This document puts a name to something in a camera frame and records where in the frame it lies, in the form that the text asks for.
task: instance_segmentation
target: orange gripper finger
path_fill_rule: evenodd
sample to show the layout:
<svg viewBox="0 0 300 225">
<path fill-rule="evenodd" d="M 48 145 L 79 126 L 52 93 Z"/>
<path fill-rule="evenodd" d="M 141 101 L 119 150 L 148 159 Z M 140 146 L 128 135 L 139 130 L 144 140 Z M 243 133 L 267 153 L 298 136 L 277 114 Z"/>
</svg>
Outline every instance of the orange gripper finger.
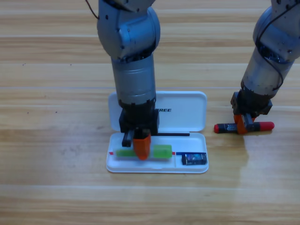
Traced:
<svg viewBox="0 0 300 225">
<path fill-rule="evenodd" d="M 133 150 L 140 160 L 146 160 L 150 154 L 151 135 L 144 139 L 133 139 Z"/>
<path fill-rule="evenodd" d="M 233 118 L 234 118 L 234 122 L 237 124 L 238 134 L 244 135 L 248 133 L 247 129 L 244 126 L 242 115 L 234 115 Z"/>
</svg>

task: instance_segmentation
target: metal cylinder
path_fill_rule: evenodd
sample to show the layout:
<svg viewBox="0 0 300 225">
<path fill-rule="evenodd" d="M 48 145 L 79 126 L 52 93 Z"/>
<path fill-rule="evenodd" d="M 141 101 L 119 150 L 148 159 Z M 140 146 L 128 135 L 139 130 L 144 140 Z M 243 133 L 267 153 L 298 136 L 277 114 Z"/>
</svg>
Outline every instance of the metal cylinder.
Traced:
<svg viewBox="0 0 300 225">
<path fill-rule="evenodd" d="M 283 79 L 285 79 L 293 65 L 293 62 L 277 63 L 273 60 L 267 60 L 281 72 Z M 266 62 L 256 47 L 245 71 L 242 83 L 255 94 L 273 97 L 278 91 L 274 89 L 281 82 L 278 72 Z"/>
<path fill-rule="evenodd" d="M 120 104 L 141 105 L 156 97 L 153 54 L 129 63 L 112 59 L 112 69 Z"/>
</svg>

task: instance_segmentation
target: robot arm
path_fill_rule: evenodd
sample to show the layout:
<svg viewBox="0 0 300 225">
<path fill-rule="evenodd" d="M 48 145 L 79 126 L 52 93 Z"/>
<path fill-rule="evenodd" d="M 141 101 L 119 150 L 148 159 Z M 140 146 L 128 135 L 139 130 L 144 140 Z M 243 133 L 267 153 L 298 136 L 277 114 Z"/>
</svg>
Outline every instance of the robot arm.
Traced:
<svg viewBox="0 0 300 225">
<path fill-rule="evenodd" d="M 271 0 L 253 33 L 255 49 L 241 90 L 231 104 L 239 133 L 251 131 L 254 119 L 268 114 L 294 61 L 300 57 L 300 0 Z"/>
<path fill-rule="evenodd" d="M 111 56 L 122 113 L 123 147 L 133 141 L 137 156 L 145 160 L 150 135 L 158 133 L 158 110 L 153 52 L 160 39 L 160 24 L 151 5 L 155 0 L 99 0 L 98 36 Z"/>
</svg>

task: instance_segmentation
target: case lid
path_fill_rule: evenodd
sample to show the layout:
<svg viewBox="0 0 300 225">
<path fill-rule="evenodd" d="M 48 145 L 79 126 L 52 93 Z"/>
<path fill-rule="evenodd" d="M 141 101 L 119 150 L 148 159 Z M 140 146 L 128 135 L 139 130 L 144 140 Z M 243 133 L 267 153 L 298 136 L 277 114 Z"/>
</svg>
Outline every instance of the case lid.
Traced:
<svg viewBox="0 0 300 225">
<path fill-rule="evenodd" d="M 157 91 L 156 108 L 159 109 L 160 133 L 201 131 L 205 127 L 207 97 L 200 91 Z M 120 131 L 122 108 L 117 94 L 108 98 L 111 126 Z"/>
</svg>

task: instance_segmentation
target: black label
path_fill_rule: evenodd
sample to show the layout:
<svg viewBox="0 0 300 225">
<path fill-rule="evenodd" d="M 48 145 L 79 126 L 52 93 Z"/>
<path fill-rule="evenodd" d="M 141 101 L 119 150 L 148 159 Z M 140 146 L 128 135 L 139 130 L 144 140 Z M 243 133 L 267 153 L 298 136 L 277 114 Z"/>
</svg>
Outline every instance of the black label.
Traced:
<svg viewBox="0 0 300 225">
<path fill-rule="evenodd" d="M 158 109 L 159 112 L 171 112 L 172 109 Z"/>
</svg>

